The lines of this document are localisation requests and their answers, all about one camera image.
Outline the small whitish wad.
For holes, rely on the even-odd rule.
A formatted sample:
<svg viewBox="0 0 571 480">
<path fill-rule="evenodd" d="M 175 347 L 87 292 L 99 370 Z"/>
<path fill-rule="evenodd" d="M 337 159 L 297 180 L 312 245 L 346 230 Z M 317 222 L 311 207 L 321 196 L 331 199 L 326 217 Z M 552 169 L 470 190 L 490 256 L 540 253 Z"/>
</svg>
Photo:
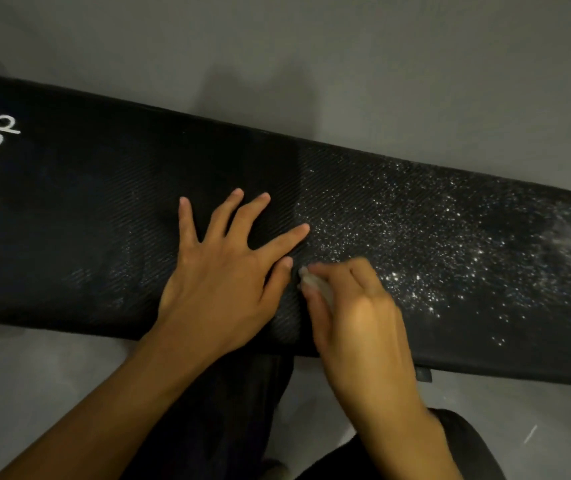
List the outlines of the small whitish wad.
<svg viewBox="0 0 571 480">
<path fill-rule="evenodd" d="M 305 287 L 316 290 L 321 297 L 325 300 L 329 310 L 334 311 L 334 293 L 329 282 L 323 278 L 310 273 L 306 266 L 300 267 L 298 269 L 298 289 L 304 290 Z"/>
</svg>

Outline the person's left hand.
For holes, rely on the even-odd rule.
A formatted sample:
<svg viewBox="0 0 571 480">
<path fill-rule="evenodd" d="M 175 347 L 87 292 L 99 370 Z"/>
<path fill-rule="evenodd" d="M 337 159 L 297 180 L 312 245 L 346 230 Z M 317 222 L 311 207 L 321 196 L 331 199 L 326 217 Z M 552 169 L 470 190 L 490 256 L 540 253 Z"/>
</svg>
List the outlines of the person's left hand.
<svg viewBox="0 0 571 480">
<path fill-rule="evenodd" d="M 262 306 L 264 286 L 273 266 L 306 238 L 310 226 L 298 225 L 257 250 L 233 244 L 226 234 L 243 197 L 244 191 L 235 189 L 215 209 L 197 247 L 178 246 L 177 266 L 152 330 L 170 322 L 214 330 L 229 339 L 227 354 L 247 344 L 274 317 L 278 307 Z"/>
</svg>

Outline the person's right hand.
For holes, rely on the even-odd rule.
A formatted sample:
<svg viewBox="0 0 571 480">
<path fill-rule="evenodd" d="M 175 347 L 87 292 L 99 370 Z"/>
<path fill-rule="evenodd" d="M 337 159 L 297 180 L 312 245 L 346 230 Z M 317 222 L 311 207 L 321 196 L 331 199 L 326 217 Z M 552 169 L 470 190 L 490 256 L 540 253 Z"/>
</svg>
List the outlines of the person's right hand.
<svg viewBox="0 0 571 480">
<path fill-rule="evenodd" d="M 424 406 L 400 309 L 365 258 L 311 264 L 334 293 L 338 357 L 322 360 L 330 387 L 353 426 Z"/>
</svg>

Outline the black textured exercise mat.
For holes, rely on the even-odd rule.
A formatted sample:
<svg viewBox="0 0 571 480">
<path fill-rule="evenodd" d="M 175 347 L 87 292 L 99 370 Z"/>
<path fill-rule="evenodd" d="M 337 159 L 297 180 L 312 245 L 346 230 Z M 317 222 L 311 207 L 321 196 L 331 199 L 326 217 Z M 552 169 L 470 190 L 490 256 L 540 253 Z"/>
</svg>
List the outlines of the black textured exercise mat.
<svg viewBox="0 0 571 480">
<path fill-rule="evenodd" d="M 234 189 L 269 193 L 258 248 L 308 223 L 295 207 L 314 155 L 406 161 L 0 77 L 0 324 L 140 338 L 175 267 L 179 198 L 202 237 Z M 324 262 L 311 233 L 295 269 Z M 404 320 L 419 367 L 571 384 L 569 340 L 414 340 Z"/>
</svg>

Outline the black trousers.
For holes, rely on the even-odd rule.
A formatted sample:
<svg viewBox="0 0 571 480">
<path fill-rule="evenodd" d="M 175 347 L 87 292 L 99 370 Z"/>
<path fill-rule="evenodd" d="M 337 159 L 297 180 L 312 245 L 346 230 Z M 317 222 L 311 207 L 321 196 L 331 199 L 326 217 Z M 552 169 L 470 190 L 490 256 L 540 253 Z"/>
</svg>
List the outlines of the black trousers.
<svg viewBox="0 0 571 480">
<path fill-rule="evenodd" d="M 210 366 L 164 414 L 120 480 L 258 480 L 293 356 L 234 352 Z M 464 480 L 506 480 L 479 433 L 459 414 L 430 409 Z M 383 480 L 358 436 L 297 480 Z"/>
</svg>

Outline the person's left forearm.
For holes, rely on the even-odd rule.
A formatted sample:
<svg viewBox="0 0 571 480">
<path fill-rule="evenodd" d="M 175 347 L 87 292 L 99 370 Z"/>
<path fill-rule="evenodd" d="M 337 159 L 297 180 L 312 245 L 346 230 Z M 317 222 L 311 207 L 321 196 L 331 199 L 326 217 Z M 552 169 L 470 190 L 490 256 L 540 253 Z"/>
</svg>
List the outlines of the person's left forearm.
<svg viewBox="0 0 571 480">
<path fill-rule="evenodd" d="M 96 389 L 0 471 L 0 480 L 118 480 L 153 427 L 229 339 L 162 324 Z"/>
</svg>

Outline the person's right forearm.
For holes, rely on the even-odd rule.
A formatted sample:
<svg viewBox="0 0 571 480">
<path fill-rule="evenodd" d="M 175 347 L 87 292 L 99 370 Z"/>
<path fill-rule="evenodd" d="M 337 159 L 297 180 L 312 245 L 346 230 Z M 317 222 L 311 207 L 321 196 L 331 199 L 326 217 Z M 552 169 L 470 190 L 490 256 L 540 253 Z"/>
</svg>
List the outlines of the person's right forearm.
<svg viewBox="0 0 571 480">
<path fill-rule="evenodd" d="M 464 480 L 441 423 L 424 406 L 382 413 L 359 435 L 385 480 Z"/>
</svg>

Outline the scattered silver glitter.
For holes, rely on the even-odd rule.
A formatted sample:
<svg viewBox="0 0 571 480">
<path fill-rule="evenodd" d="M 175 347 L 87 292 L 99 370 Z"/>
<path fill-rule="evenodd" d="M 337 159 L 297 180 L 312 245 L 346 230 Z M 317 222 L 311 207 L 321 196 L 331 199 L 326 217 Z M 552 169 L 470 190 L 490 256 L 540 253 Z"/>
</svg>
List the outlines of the scattered silver glitter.
<svg viewBox="0 0 571 480">
<path fill-rule="evenodd" d="M 301 161 L 310 260 L 365 257 L 414 340 L 571 342 L 571 191 L 373 156 Z"/>
</svg>

